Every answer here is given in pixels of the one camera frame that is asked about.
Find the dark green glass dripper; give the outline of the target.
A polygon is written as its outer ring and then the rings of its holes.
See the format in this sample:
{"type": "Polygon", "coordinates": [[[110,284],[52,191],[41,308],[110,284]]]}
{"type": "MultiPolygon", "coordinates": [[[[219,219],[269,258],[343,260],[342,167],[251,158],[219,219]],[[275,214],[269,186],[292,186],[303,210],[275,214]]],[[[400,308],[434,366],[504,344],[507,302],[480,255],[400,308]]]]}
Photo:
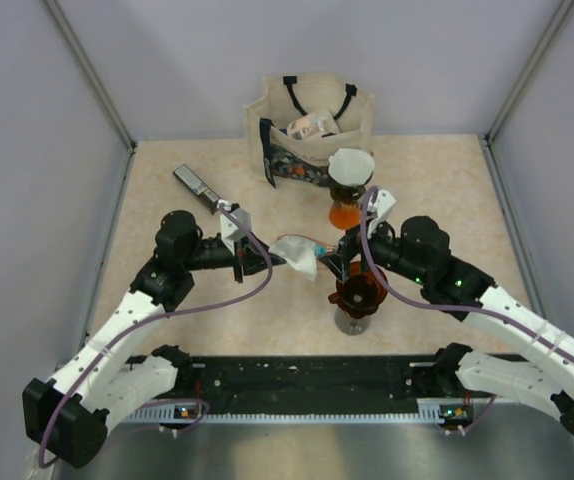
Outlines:
{"type": "Polygon", "coordinates": [[[330,197],[334,202],[342,204],[356,204],[365,195],[367,191],[367,184],[372,180],[373,176],[370,175],[361,185],[347,186],[339,183],[332,176],[329,176],[329,191],[330,197]]]}

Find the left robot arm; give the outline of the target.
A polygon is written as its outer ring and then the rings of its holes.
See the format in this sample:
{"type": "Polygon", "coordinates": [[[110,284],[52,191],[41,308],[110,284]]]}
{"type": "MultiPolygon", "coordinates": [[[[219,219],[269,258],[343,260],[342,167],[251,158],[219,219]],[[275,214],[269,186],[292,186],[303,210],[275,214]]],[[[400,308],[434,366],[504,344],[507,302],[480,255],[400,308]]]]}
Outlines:
{"type": "Polygon", "coordinates": [[[232,205],[219,211],[221,232],[214,238],[204,238],[188,211],[165,215],[152,257],[103,326],[48,380],[33,379],[25,387],[25,429],[38,446],[38,468],[58,461],[75,468],[87,465],[111,431],[139,407],[166,392],[179,397],[191,390],[194,374],[181,363],[154,356],[133,371],[122,367],[159,322],[226,308],[263,289],[257,286],[233,299],[184,309],[194,271],[230,268],[241,281],[258,272],[271,275],[274,267],[285,264],[253,234],[245,210],[232,205]]]}

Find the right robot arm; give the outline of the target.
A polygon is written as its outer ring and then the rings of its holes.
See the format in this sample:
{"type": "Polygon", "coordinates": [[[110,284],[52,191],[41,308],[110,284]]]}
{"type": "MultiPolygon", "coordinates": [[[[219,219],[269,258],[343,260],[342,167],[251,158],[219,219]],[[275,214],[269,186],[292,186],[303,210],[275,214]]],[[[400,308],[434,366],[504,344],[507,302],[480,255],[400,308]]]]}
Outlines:
{"type": "Polygon", "coordinates": [[[433,380],[443,394],[463,389],[510,398],[539,410],[574,436],[574,337],[513,298],[474,265],[455,257],[450,237],[427,216],[406,220],[399,232],[388,223],[370,224],[367,239],[359,228],[346,231],[320,261],[340,282],[348,281],[351,261],[376,273],[380,268],[415,282],[419,308],[452,315],[483,330],[524,358],[515,365],[469,347],[444,349],[433,380]]]}

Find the black rectangular box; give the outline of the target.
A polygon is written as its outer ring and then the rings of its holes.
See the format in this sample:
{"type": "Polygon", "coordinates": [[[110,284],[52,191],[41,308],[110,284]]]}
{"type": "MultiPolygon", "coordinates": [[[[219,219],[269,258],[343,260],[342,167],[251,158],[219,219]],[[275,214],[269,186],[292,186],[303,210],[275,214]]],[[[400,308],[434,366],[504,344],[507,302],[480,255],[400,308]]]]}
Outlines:
{"type": "Polygon", "coordinates": [[[172,174],[211,214],[219,210],[221,197],[188,165],[181,165],[172,174]]]}

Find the pink liquid soap bottle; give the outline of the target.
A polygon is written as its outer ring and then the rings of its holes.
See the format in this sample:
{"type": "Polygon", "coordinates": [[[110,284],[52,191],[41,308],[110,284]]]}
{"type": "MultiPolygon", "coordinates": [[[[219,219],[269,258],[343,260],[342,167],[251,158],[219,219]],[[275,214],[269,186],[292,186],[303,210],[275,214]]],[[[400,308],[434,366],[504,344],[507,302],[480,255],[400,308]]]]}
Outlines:
{"type": "Polygon", "coordinates": [[[331,253],[331,252],[335,251],[337,248],[336,245],[332,245],[330,243],[321,241],[321,240],[313,238],[311,236],[302,235],[302,234],[295,234],[295,233],[279,235],[276,237],[276,240],[279,241],[279,240],[282,240],[284,238],[298,238],[298,239],[303,239],[303,240],[307,240],[307,241],[311,242],[314,245],[313,250],[314,250],[314,255],[316,258],[322,256],[323,254],[331,253]]]}

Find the dark glass beaker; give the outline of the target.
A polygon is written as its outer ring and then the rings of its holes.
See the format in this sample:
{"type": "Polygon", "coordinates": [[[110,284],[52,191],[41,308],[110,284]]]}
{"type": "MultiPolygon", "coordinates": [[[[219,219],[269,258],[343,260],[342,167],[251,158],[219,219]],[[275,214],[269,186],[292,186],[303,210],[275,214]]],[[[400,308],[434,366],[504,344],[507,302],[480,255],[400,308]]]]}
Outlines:
{"type": "Polygon", "coordinates": [[[353,318],[343,310],[337,309],[334,322],[339,331],[348,336],[357,336],[365,333],[371,324],[371,317],[353,318]]]}

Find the beige canvas tote bag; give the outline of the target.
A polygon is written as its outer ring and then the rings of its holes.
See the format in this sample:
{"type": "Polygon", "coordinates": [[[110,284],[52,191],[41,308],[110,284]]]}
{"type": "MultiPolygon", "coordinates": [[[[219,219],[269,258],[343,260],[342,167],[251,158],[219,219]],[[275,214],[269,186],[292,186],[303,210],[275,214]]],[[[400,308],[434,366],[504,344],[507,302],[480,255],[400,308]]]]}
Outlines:
{"type": "Polygon", "coordinates": [[[375,95],[336,74],[265,77],[261,97],[244,107],[252,171],[272,187],[326,187],[339,149],[371,149],[374,113],[375,95]]]}

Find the pink pouch in bag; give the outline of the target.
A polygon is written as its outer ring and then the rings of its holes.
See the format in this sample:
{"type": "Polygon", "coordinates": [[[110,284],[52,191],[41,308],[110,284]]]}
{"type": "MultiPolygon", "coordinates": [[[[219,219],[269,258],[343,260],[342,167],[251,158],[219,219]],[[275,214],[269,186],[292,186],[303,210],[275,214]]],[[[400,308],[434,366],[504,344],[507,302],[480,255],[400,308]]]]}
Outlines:
{"type": "Polygon", "coordinates": [[[325,109],[316,109],[286,127],[286,135],[299,141],[313,141],[340,133],[334,116],[325,109]]]}

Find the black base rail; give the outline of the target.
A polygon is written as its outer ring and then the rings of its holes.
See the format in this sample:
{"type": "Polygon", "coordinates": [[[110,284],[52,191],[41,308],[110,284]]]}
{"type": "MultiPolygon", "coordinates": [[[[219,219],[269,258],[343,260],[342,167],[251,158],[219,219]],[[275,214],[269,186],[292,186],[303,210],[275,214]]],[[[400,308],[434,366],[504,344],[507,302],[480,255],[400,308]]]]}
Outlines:
{"type": "Polygon", "coordinates": [[[212,415],[412,413],[418,399],[464,396],[425,355],[194,356],[162,395],[202,399],[212,415]]]}

